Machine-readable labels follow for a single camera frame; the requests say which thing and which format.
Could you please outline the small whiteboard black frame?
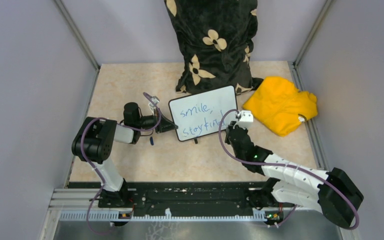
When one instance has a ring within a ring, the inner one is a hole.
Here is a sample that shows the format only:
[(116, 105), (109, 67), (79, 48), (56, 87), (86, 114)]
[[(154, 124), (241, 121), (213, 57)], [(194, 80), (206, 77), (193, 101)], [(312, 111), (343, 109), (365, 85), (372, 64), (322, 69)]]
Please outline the small whiteboard black frame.
[(193, 140), (218, 132), (219, 128), (235, 120), (237, 109), (235, 88), (225, 86), (218, 89), (188, 95), (168, 102), (173, 122), (178, 126), (177, 139), (180, 142)]

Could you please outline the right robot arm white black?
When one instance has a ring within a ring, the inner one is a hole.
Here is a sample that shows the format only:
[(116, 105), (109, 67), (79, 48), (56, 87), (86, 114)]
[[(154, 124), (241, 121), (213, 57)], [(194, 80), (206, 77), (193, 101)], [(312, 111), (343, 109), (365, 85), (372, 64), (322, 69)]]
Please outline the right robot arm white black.
[(342, 169), (318, 170), (288, 161), (255, 145), (248, 130), (235, 121), (228, 125), (224, 143), (232, 147), (232, 158), (248, 171), (268, 177), (261, 193), (267, 206), (291, 203), (317, 211), (343, 229), (359, 226), (358, 209), (364, 196)]

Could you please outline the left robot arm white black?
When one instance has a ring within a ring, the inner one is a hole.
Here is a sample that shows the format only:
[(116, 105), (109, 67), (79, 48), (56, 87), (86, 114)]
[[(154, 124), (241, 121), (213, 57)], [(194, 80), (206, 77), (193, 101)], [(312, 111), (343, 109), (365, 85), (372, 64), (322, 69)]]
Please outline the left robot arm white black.
[(110, 159), (114, 142), (136, 144), (142, 132), (164, 133), (177, 130), (178, 126), (152, 106), (151, 115), (143, 115), (135, 102), (125, 104), (123, 121), (102, 117), (87, 117), (74, 138), (71, 151), (83, 162), (89, 163), (101, 180), (101, 197), (110, 199), (118, 207), (129, 203), (125, 179), (118, 173)]

